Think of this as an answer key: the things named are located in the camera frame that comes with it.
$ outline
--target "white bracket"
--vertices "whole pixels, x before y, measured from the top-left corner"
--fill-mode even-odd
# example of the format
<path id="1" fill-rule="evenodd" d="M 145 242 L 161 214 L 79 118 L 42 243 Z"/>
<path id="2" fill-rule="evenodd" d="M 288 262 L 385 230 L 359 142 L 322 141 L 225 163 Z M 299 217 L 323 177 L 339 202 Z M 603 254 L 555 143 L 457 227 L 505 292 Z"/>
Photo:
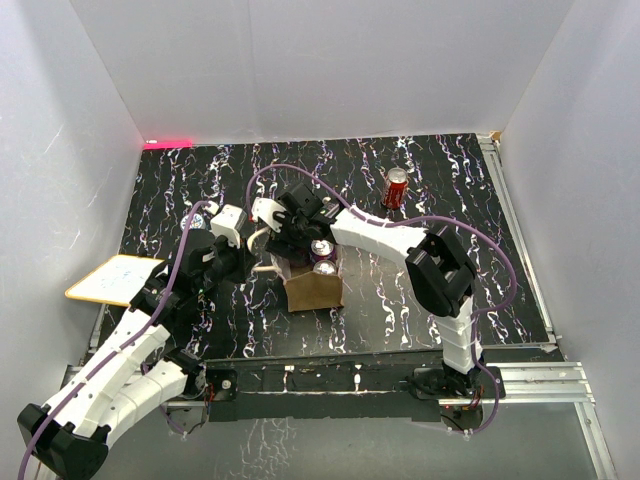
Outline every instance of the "white bracket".
<path id="1" fill-rule="evenodd" d="M 434 316 L 440 338 L 444 363 L 458 372 L 467 374 L 474 367 L 471 357 L 471 309 L 473 299 L 467 298 L 457 317 Z M 482 345 L 476 340 L 476 357 L 482 355 Z"/>
<path id="2" fill-rule="evenodd" d="M 216 236 L 224 236 L 230 247 L 240 246 L 238 230 L 247 218 L 247 214 L 240 207 L 225 205 L 222 211 L 211 220 L 211 232 Z"/>
<path id="3" fill-rule="evenodd" d="M 111 448 L 120 436 L 142 420 L 152 410 L 180 395 L 187 375 L 173 362 L 162 360 L 149 373 L 118 392 L 100 418 L 100 425 L 109 425 L 107 446 Z"/>
<path id="4" fill-rule="evenodd" d="M 169 338 L 169 332 L 163 326 L 152 326 L 147 328 L 133 344 L 120 350 L 120 345 L 139 332 L 149 321 L 149 318 L 140 310 L 134 312 L 127 310 L 115 332 L 91 357 L 82 370 L 46 402 L 47 405 L 54 408 L 75 388 L 77 382 L 86 383 L 76 398 L 72 398 L 56 415 L 55 420 L 58 424 L 64 426 L 68 422 L 73 423 L 76 426 L 73 433 L 83 437 L 90 437 L 95 432 L 100 424 L 100 418 L 118 391 L 140 368 L 140 364 L 149 354 L 164 345 L 164 342 Z M 86 381 L 89 372 L 112 351 L 118 353 L 91 380 Z"/>
<path id="5" fill-rule="evenodd" d="M 369 219 L 386 222 L 383 218 L 362 211 L 360 213 Z M 331 232 L 338 245 L 362 248 L 388 258 L 404 270 L 407 268 L 405 260 L 409 249 L 417 247 L 426 235 L 423 228 L 378 227 L 360 220 L 349 210 L 343 210 L 336 216 Z"/>
<path id="6" fill-rule="evenodd" d="M 251 207 L 251 216 L 254 219 L 262 220 L 275 232 L 280 232 L 282 225 L 273 218 L 276 212 L 286 212 L 287 209 L 275 200 L 270 198 L 256 198 Z"/>

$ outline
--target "black marbled surface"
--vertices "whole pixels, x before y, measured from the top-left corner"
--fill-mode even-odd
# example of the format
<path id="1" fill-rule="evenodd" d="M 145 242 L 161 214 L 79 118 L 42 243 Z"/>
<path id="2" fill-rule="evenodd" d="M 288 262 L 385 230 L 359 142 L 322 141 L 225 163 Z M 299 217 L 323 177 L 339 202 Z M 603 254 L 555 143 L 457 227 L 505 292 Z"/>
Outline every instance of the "black marbled surface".
<path id="1" fill-rule="evenodd" d="M 271 163 L 313 172 L 365 211 L 385 216 L 380 189 L 385 172 L 409 172 L 409 192 L 395 220 L 422 214 L 447 215 L 494 238 L 514 262 L 518 296 L 513 306 L 481 320 L 485 344 L 547 341 L 548 337 L 482 152 L 473 134 L 349 139 L 255 145 L 225 145 L 145 151 L 131 201 L 121 252 L 166 258 L 190 206 L 204 198 L 244 207 L 248 179 Z M 274 197 L 299 174 L 272 171 L 257 195 Z M 247 224 L 243 233 L 250 234 Z M 479 265 L 476 307 L 499 303 L 508 287 L 504 266 L 474 236 L 460 232 Z M 414 299 L 408 275 L 365 251 L 344 249 L 345 307 L 291 314 L 284 288 L 273 274 L 254 274 L 244 285 L 220 285 L 188 331 L 203 358 L 312 355 L 439 347 L 431 316 Z M 119 318 L 109 309 L 105 331 Z"/>

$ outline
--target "white wall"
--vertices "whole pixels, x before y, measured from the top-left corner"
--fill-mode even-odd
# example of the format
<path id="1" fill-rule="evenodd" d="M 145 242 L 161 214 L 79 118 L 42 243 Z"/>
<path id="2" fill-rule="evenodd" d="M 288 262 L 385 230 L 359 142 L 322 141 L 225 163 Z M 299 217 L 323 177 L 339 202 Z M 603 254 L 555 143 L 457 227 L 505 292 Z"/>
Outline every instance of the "white wall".
<path id="1" fill-rule="evenodd" d="M 116 252 L 142 139 L 68 0 L 5 0 L 0 31 L 0 476 L 15 478 L 18 413 L 85 351 L 97 308 L 64 291 Z"/>
<path id="2" fill-rule="evenodd" d="M 571 0 L 72 0 L 145 139 L 501 130 Z"/>
<path id="3" fill-rule="evenodd" d="M 639 52 L 640 3 L 576 2 L 502 149 L 552 321 L 623 479 L 640 471 Z"/>

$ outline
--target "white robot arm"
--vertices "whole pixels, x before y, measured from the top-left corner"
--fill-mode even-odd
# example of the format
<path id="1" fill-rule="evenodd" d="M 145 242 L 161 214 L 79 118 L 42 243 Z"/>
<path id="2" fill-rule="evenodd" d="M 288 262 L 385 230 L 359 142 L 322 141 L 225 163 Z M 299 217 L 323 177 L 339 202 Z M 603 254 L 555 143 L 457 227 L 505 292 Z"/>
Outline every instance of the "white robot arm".
<path id="1" fill-rule="evenodd" d="M 58 476 L 91 478 L 109 448 L 145 415 L 181 394 L 196 396 L 203 391 L 204 365 L 180 348 L 124 385 L 150 354 L 164 346 L 172 329 L 197 318 L 200 295 L 225 279 L 244 282 L 255 264 L 238 233 L 245 219 L 241 209 L 226 206 L 214 216 L 211 231 L 191 230 L 181 260 L 176 262 L 174 254 L 173 261 L 154 269 L 114 333 L 73 380 L 43 406 L 29 404 L 20 413 L 25 443 L 37 437 L 33 454 Z M 175 283 L 165 302 L 174 268 Z M 150 323 L 152 316 L 156 320 Z"/>
<path id="2" fill-rule="evenodd" d="M 416 227 L 385 228 L 380 225 L 386 220 L 355 207 L 342 210 L 337 202 L 322 203 L 304 184 L 294 185 L 278 201 L 257 199 L 252 216 L 273 231 L 267 250 L 285 258 L 293 258 L 295 247 L 312 238 L 330 237 L 337 245 L 361 248 L 408 270 L 418 302 L 434 314 L 444 363 L 464 375 L 473 370 L 471 310 L 476 270 L 450 229 L 434 234 Z M 481 357 L 478 341 L 475 353 Z"/>

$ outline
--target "whiteboard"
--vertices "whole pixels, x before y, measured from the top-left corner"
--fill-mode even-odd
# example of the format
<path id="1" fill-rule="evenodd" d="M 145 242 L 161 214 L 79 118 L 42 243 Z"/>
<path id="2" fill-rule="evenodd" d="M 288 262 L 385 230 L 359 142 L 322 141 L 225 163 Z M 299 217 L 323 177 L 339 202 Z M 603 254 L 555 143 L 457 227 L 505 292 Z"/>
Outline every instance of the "whiteboard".
<path id="1" fill-rule="evenodd" d="M 65 292 L 67 298 L 128 307 L 144 286 L 158 258 L 116 255 Z"/>

